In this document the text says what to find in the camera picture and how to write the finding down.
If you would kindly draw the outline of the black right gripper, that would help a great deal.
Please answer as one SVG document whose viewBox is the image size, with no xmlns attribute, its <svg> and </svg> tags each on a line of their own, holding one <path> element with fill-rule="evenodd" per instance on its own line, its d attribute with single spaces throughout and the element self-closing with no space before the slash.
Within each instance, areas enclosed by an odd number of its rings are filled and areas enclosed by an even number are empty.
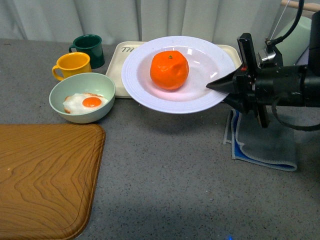
<svg viewBox="0 0 320 240">
<path fill-rule="evenodd" d="M 280 66 L 277 63 L 259 68 L 251 34 L 243 33 L 237 42 L 240 47 L 242 67 L 208 83 L 206 88 L 229 93 L 223 102 L 242 114 L 254 111 L 263 128 L 269 125 L 266 106 L 271 106 L 272 113 L 276 115 L 277 106 L 306 105 L 304 97 L 306 65 Z"/>
</svg>

